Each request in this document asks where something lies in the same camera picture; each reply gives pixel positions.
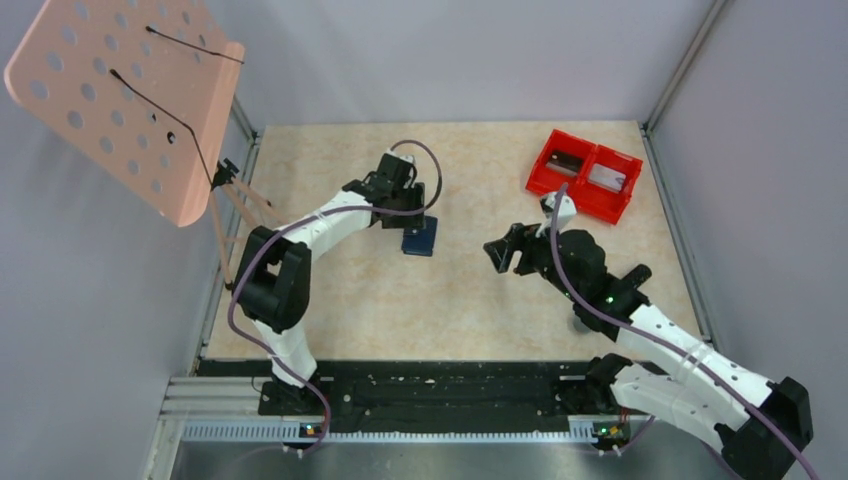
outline table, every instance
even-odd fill
[[[438,155],[444,190],[430,214],[439,218],[433,257],[403,255],[401,232],[358,232],[312,270],[303,318],[320,359],[587,360],[608,352],[638,358],[571,323],[571,302],[538,275],[498,275],[482,250],[515,222],[542,221],[538,197],[525,191],[530,168],[552,129],[645,160],[636,122],[503,122],[270,126],[251,182],[287,221],[321,207],[348,181],[375,169],[395,141],[414,138]],[[414,154],[429,199],[435,169]],[[684,284],[650,165],[645,161],[619,224],[578,215],[569,228],[588,230],[624,275],[638,263],[653,270],[641,288],[686,331],[698,325]],[[247,233],[244,225],[240,235]],[[232,265],[241,258],[234,249]],[[257,358],[264,352],[226,324],[224,292],[207,358]],[[255,332],[240,309],[237,322]]]

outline pink perforated panel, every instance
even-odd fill
[[[48,0],[5,70],[21,106],[178,226],[203,214],[241,65],[152,34],[241,59],[202,0]]]

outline red plastic container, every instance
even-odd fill
[[[527,190],[544,195],[568,183],[577,211],[617,224],[630,203],[642,160],[559,130],[536,159]]]

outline wiring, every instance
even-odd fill
[[[751,402],[745,399],[744,396],[742,396],[738,391],[731,387],[730,384],[724,381],[724,379],[721,378],[718,374],[716,374],[711,368],[707,367],[703,363],[699,363],[697,358],[690,356],[685,350],[678,347],[677,345],[674,345],[673,343],[668,342],[665,339],[660,338],[652,333],[635,328],[630,324],[622,322],[621,320],[618,320],[601,312],[597,308],[593,307],[589,302],[587,302],[586,299],[581,297],[580,294],[577,293],[577,290],[575,290],[574,286],[571,284],[571,282],[568,280],[568,277],[565,275],[565,270],[562,267],[562,259],[560,259],[559,257],[559,228],[557,226],[557,215],[559,214],[560,204],[562,203],[562,196],[565,194],[567,188],[568,184],[564,183],[562,187],[560,187],[559,191],[557,191],[556,201],[554,202],[554,211],[551,215],[551,228],[549,236],[551,244],[551,255],[553,256],[554,260],[554,267],[556,267],[556,271],[559,275],[560,281],[562,281],[562,284],[565,285],[565,288],[571,295],[571,299],[574,302],[578,303],[581,307],[585,308],[589,313],[591,313],[595,317],[600,318],[601,320],[607,323],[615,325],[620,329],[627,330],[631,333],[646,338],[660,346],[671,350],[677,355],[680,355],[681,358],[684,358],[687,361],[691,361],[692,363],[696,364],[697,368],[701,369],[701,371],[704,372],[713,382],[715,382],[716,385],[725,389],[727,393],[730,394],[731,397],[733,397],[734,400],[739,402],[739,404],[742,405],[745,410],[751,414],[751,416],[759,420],[772,434],[774,434],[774,436],[778,440],[780,440],[780,442],[786,447],[786,449],[790,453],[792,453],[796,460],[798,460],[798,463],[804,468],[804,471],[807,473],[807,476],[809,476],[813,480],[818,480],[819,476],[813,468],[813,465],[807,460],[804,454],[801,453],[800,450],[798,450],[798,448],[792,443],[792,441],[783,432],[781,432],[780,429],[777,428],[777,426],[771,420],[769,420],[768,417],[766,417],[757,407],[752,405]]]
[[[321,216],[330,216],[330,215],[335,215],[337,213],[344,213],[344,212],[370,211],[370,212],[373,212],[373,213],[379,213],[379,214],[383,214],[383,215],[411,217],[411,216],[415,216],[415,215],[420,215],[420,214],[424,213],[425,211],[429,210],[430,207],[435,205],[435,203],[439,200],[439,197],[442,194],[442,167],[439,164],[439,160],[438,160],[438,158],[436,158],[436,155],[433,153],[433,151],[430,150],[430,148],[427,145],[419,142],[418,140],[401,140],[401,141],[395,143],[394,145],[392,145],[391,150],[394,151],[394,149],[396,149],[397,147],[399,147],[401,145],[407,145],[407,144],[408,145],[416,145],[416,146],[420,147],[421,149],[423,149],[425,152],[427,152],[427,155],[430,156],[430,159],[433,160],[433,165],[436,167],[436,173],[438,175],[438,180],[436,182],[436,191],[433,194],[433,198],[430,199],[430,201],[426,205],[424,205],[421,208],[415,209],[415,210],[406,210],[406,211],[391,210],[391,209],[379,208],[379,207],[366,207],[366,206],[359,206],[359,205],[348,205],[348,206],[344,206],[344,207],[337,207],[337,208],[331,208],[329,210],[325,210],[325,211],[321,212],[320,215]],[[289,232],[291,232],[295,229],[298,229],[300,227],[303,227],[304,225],[308,225],[309,223],[312,223],[317,219],[318,219],[318,215],[310,215],[310,216],[305,217],[301,220],[298,220],[294,223],[291,223],[291,224],[281,228],[280,230],[277,230],[274,233],[274,235],[271,238],[269,238],[268,241],[265,242],[264,245],[262,245],[262,247],[256,252],[256,255],[250,260],[250,263],[247,265],[247,268],[245,269],[244,274],[242,274],[241,279],[238,281],[235,289],[233,290],[233,298],[230,301],[229,308],[227,309],[227,325],[229,325],[230,329],[233,332],[235,332],[238,336],[244,338],[245,340],[247,340],[247,341],[253,343],[254,345],[257,345],[261,349],[265,350],[265,352],[267,352],[271,356],[271,360],[278,367],[280,367],[284,372],[286,372],[286,374],[291,376],[296,381],[302,383],[307,389],[309,389],[312,393],[314,393],[315,396],[318,397],[318,399],[321,401],[321,404],[324,406],[324,421],[322,422],[322,425],[321,425],[321,432],[319,433],[318,437],[316,438],[315,443],[313,443],[311,446],[309,446],[306,450],[303,451],[304,455],[313,452],[324,441],[324,437],[326,437],[327,432],[330,429],[330,420],[331,420],[331,416],[332,416],[332,411],[330,410],[330,403],[327,401],[327,398],[321,393],[320,390],[318,390],[318,388],[315,385],[309,383],[309,381],[307,379],[302,378],[300,375],[298,375],[292,369],[290,369],[288,367],[288,365],[283,363],[279,359],[279,357],[276,356],[274,351],[268,345],[265,344],[265,342],[263,342],[259,338],[256,338],[253,335],[251,335],[251,334],[245,332],[244,330],[242,330],[241,328],[239,328],[239,326],[236,325],[236,323],[235,323],[234,313],[235,313],[236,305],[238,305],[238,299],[241,296],[242,290],[244,290],[244,286],[245,286],[247,279],[250,278],[251,275],[253,274],[254,270],[256,270],[256,266],[259,264],[259,260],[265,255],[265,253],[279,239],[284,237]]]

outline robotic arm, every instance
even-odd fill
[[[423,213],[400,217],[361,209],[324,217],[321,212],[342,206],[407,211],[421,208],[424,206],[424,184],[415,182],[416,171],[411,156],[386,152],[376,171],[370,172],[364,180],[349,182],[314,212],[318,221],[286,234],[274,244],[247,279],[238,299],[239,305],[274,354],[302,378],[309,379],[317,368],[300,322],[309,305],[312,264],[344,238],[377,222],[381,222],[383,228],[424,227]],[[257,227],[250,233],[236,283],[241,281],[247,265],[273,234],[274,231],[265,227]],[[271,266],[276,265],[279,265],[279,273],[275,274]],[[303,387],[303,383],[276,363],[273,374],[289,385]]]
[[[542,197],[541,203],[547,222],[513,224],[503,238],[485,244],[483,249],[498,273],[506,272],[515,252],[521,252],[515,273],[538,273],[571,298],[554,267],[548,239],[554,194]],[[573,202],[564,196],[557,223],[564,225],[575,213]],[[789,377],[778,384],[746,370],[678,327],[638,290],[651,276],[645,265],[638,265],[619,279],[607,271],[605,252],[588,232],[567,230],[559,233],[558,239],[566,276],[590,305],[680,347],[696,359],[682,358],[645,337],[601,320],[575,303],[574,312],[586,327],[639,352],[668,373],[652,373],[615,354],[596,358],[590,364],[587,380],[597,389],[598,402],[649,413],[694,435],[721,452],[743,478],[782,478],[795,460],[792,454],[697,367],[704,364],[718,374],[772,420],[799,450],[813,436],[807,390]]]

